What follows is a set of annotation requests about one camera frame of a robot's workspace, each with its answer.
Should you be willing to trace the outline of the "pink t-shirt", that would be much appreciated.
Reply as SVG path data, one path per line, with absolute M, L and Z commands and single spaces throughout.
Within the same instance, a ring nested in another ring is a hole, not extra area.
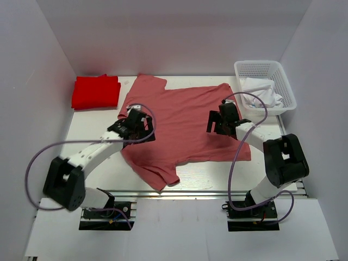
M 186 162 L 231 161 L 239 141 L 207 133 L 209 112 L 218 110 L 223 98 L 232 94 L 227 83 L 167 90 L 167 81 L 140 74 L 128 92 L 118 117 L 130 104 L 156 117 L 155 141 L 128 145 L 121 151 L 127 164 L 149 186 L 162 190 L 179 183 L 176 166 Z

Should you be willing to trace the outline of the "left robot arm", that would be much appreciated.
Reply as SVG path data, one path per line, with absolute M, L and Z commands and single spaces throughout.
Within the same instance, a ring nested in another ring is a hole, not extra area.
M 106 132 L 78 153 L 51 161 L 43 193 L 66 210 L 94 209 L 109 217 L 115 210 L 115 197 L 103 190 L 88 188 L 85 180 L 100 164 L 127 145 L 154 141 L 153 117 L 131 108 L 128 116 L 117 120 Z

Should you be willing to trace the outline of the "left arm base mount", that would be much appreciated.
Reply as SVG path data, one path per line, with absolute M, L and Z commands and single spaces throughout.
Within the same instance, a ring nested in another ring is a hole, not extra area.
M 80 207 L 81 231 L 130 231 L 135 222 L 135 202 L 116 199 L 100 188 L 86 188 Z

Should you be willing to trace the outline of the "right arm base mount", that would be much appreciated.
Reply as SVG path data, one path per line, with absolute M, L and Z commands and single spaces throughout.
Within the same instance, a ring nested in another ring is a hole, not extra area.
M 221 208 L 227 213 L 229 232 L 279 231 L 278 215 L 274 202 L 251 210 L 236 211 L 226 201 Z

